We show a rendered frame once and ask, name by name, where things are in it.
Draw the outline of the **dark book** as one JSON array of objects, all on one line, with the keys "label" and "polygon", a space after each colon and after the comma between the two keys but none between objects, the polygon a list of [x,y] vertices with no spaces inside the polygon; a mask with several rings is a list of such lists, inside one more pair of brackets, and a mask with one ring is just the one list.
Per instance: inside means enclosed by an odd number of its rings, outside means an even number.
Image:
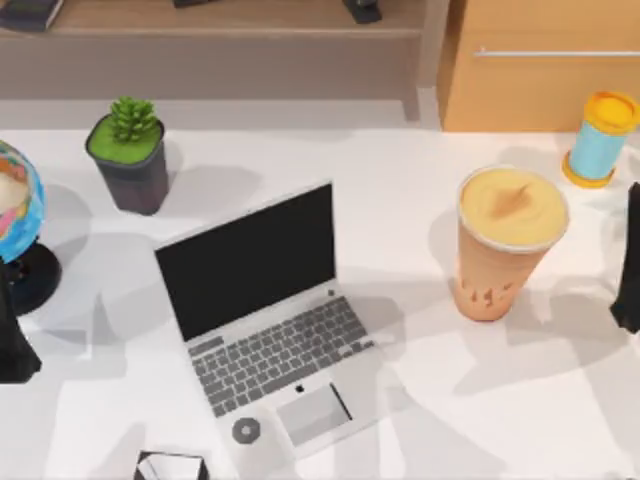
[{"label": "dark book", "polygon": [[0,7],[0,27],[18,32],[45,32],[64,0],[6,0]]}]

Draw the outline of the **open wooden shelf unit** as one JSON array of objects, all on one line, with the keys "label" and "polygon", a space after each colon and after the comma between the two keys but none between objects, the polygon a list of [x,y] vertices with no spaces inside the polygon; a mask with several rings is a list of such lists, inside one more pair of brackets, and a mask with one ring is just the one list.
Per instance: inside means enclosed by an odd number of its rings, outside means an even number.
[{"label": "open wooden shelf unit", "polygon": [[448,0],[65,0],[44,33],[0,28],[0,101],[393,100],[434,81]]}]

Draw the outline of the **black stapler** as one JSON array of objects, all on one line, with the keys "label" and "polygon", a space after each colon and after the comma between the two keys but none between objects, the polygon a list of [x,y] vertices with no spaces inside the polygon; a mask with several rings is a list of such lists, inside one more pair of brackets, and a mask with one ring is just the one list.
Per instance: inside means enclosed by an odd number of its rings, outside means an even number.
[{"label": "black stapler", "polygon": [[378,0],[342,0],[342,2],[357,24],[367,25],[382,19]]}]

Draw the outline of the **blue cup with yellow lid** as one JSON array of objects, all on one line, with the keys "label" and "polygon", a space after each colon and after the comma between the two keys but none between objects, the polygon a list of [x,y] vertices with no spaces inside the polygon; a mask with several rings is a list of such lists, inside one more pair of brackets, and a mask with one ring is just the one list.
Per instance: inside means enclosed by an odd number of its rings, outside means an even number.
[{"label": "blue cup with yellow lid", "polygon": [[639,123],[640,105],[629,95],[593,93],[585,104],[575,144],[563,159],[567,179],[587,189],[607,186],[627,137]]}]

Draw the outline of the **black open box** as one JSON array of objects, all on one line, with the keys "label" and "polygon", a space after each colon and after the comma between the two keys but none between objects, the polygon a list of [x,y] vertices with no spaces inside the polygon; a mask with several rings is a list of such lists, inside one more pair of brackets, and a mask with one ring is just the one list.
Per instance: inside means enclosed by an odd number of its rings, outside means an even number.
[{"label": "black open box", "polygon": [[199,455],[142,450],[133,480],[210,480],[210,475]]}]

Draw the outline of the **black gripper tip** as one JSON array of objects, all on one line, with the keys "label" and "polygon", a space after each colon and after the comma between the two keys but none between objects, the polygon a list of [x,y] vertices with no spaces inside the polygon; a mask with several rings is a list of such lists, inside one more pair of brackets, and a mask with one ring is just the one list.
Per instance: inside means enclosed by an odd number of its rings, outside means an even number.
[{"label": "black gripper tip", "polygon": [[640,332],[640,183],[629,188],[626,251],[618,294],[610,306],[617,325]]},{"label": "black gripper tip", "polygon": [[0,385],[27,383],[41,367],[39,356],[18,323],[7,268],[0,257]]}]

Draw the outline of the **green plant in grey pot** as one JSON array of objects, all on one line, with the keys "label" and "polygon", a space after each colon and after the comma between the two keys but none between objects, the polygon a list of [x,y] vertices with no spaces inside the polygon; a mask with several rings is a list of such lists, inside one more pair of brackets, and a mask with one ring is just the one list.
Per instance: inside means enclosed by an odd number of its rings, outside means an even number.
[{"label": "green plant in grey pot", "polygon": [[85,141],[116,207],[151,216],[169,192],[165,126],[146,99],[121,96]]}]

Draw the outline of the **wooden cabinet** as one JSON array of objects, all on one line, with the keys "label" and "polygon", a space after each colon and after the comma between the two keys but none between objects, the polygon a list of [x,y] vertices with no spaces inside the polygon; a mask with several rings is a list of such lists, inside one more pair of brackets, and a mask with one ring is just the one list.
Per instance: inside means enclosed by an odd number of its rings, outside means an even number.
[{"label": "wooden cabinet", "polygon": [[640,51],[640,0],[450,0],[436,90],[449,132],[571,132],[599,91],[640,104],[640,58],[479,58],[488,50]]}]

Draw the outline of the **colourful globe on black stand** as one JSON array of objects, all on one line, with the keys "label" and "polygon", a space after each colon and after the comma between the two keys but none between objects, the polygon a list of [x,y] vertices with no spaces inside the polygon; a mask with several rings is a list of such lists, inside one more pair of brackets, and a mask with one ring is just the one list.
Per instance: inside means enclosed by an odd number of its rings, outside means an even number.
[{"label": "colourful globe on black stand", "polygon": [[46,196],[26,156],[0,140],[0,285],[17,315],[40,308],[55,293],[62,266],[39,241]]}]

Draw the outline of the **open silver laptop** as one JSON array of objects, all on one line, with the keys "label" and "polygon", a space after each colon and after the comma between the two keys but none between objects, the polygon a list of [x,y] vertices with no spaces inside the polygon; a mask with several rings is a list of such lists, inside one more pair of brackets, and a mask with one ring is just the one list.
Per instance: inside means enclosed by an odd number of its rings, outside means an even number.
[{"label": "open silver laptop", "polygon": [[330,182],[156,249],[236,467],[255,475],[373,424],[383,358],[336,271]]}]

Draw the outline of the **orange milk tea cup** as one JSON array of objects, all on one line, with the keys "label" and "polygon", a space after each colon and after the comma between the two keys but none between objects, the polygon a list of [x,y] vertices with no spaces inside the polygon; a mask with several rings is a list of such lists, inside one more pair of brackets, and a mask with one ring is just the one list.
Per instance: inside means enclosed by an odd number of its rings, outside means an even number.
[{"label": "orange milk tea cup", "polygon": [[570,216],[565,196],[542,175],[494,166],[462,182],[457,218],[456,307],[471,320],[492,322],[509,312]]}]

